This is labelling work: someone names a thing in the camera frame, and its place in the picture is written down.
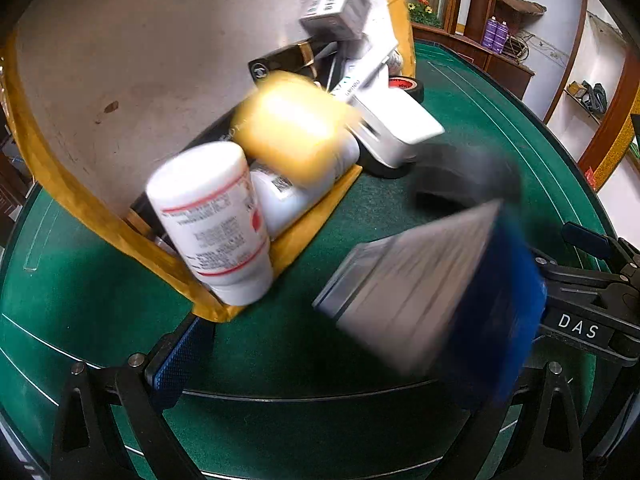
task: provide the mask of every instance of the white cylindrical bottle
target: white cylindrical bottle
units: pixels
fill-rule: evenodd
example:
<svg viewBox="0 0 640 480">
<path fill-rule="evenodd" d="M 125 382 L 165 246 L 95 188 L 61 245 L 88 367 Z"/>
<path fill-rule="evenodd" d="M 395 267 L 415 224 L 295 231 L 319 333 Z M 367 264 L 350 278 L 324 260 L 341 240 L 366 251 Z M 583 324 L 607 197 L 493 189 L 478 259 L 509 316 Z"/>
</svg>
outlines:
<svg viewBox="0 0 640 480">
<path fill-rule="evenodd" d="M 182 259 L 227 304 L 269 290 L 269 236 L 242 148 L 209 142 L 164 163 L 146 194 Z"/>
<path fill-rule="evenodd" d="M 351 134 L 346 134 L 340 153 L 335 154 L 335 163 L 331 170 L 309 187 L 294 186 L 285 177 L 255 161 L 251 165 L 251 180 L 271 240 L 275 240 L 326 195 L 335 181 L 343 176 L 359 157 L 358 141 Z"/>
</svg>

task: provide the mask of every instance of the green table surface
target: green table surface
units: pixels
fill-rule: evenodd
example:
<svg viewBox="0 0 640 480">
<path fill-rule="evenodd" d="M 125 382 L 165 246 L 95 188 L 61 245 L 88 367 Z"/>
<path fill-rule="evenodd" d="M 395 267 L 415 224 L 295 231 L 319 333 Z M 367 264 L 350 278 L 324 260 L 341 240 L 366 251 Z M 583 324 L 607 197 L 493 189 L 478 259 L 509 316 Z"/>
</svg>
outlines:
<svg viewBox="0 0 640 480">
<path fill-rule="evenodd" d="M 520 220 L 530 243 L 562 264 L 605 269 L 560 237 L 566 221 L 598 232 L 610 226 L 558 146 L 461 59 L 430 44 L 417 44 L 416 51 L 423 105 L 445 127 L 442 140 L 495 146 L 519 163 Z M 468 413 L 443 386 L 396 376 L 311 309 L 356 243 L 436 218 L 410 205 L 410 178 L 363 174 L 268 295 L 217 327 L 212 354 L 178 405 L 165 412 L 209 476 L 417 479 L 453 441 Z M 0 404 L 48 462 L 71 364 L 117 365 L 149 350 L 177 326 L 190 302 L 88 231 L 45 191 L 30 202 L 0 276 Z M 581 409 L 593 359 L 548 338 L 537 341 L 530 364 L 551 358 L 572 378 Z M 153 478 L 122 410 L 115 413 L 136 468 Z M 517 413 L 512 408 L 502 440 Z M 497 465 L 489 462 L 484 476 Z"/>
</svg>

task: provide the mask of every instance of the white bottle cap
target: white bottle cap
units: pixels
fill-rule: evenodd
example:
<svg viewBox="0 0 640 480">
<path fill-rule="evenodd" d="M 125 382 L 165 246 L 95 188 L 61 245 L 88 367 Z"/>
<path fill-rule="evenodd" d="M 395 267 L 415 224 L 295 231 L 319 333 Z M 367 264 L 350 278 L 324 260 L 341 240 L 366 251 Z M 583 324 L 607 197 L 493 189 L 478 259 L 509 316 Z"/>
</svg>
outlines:
<svg viewBox="0 0 640 480">
<path fill-rule="evenodd" d="M 273 269 L 267 246 L 256 258 L 256 260 L 261 259 L 266 261 L 257 262 L 256 271 L 244 280 L 231 285 L 209 285 L 210 289 L 221 301 L 229 305 L 245 306 L 260 300 L 273 283 Z"/>
</svg>

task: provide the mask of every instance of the shelf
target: shelf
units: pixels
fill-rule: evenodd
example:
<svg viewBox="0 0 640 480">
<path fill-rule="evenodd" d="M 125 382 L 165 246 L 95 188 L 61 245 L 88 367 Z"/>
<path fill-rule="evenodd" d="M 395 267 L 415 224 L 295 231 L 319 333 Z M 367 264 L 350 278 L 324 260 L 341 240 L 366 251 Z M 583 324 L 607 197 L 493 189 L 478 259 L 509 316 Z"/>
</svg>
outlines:
<svg viewBox="0 0 640 480">
<path fill-rule="evenodd" d="M 591 20 L 591 24 L 597 31 L 599 31 L 600 35 L 605 38 L 610 38 L 616 43 L 620 44 L 622 47 L 626 47 L 625 38 L 622 36 L 622 32 L 617 30 L 610 23 L 605 22 L 603 19 L 599 18 L 592 12 L 587 11 L 589 15 L 589 19 Z"/>
<path fill-rule="evenodd" d="M 584 113 L 586 113 L 591 119 L 593 119 L 593 121 L 600 126 L 600 124 L 602 123 L 602 119 L 599 118 L 598 116 L 592 114 L 590 111 L 587 110 L 587 108 L 585 108 L 584 106 L 582 106 L 582 102 L 580 101 L 580 99 L 575 98 L 574 96 L 572 96 L 571 94 L 569 94 L 568 90 L 565 88 L 564 89 L 564 93 L 567 94 L 580 108 L 582 108 L 582 110 L 584 111 Z"/>
</svg>

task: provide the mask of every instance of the silver bolt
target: silver bolt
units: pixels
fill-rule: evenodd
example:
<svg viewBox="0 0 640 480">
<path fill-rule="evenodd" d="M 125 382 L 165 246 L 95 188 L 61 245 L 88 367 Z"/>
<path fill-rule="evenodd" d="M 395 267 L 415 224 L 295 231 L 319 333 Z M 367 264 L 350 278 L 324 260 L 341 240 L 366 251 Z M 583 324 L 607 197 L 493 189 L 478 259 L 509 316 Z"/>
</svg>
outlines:
<svg viewBox="0 0 640 480">
<path fill-rule="evenodd" d="M 71 365 L 71 373 L 73 375 L 79 375 L 82 372 L 84 372 L 84 363 L 83 362 L 77 362 L 77 363 L 73 363 Z"/>
<path fill-rule="evenodd" d="M 145 362 L 145 357 L 146 356 L 144 354 L 136 352 L 135 354 L 131 354 L 129 356 L 127 363 L 129 364 L 129 366 L 136 368 Z"/>
<path fill-rule="evenodd" d="M 549 371 L 555 375 L 560 375 L 562 373 L 562 367 L 560 366 L 560 363 L 556 361 L 551 361 L 548 364 L 548 367 L 549 367 Z"/>
</svg>

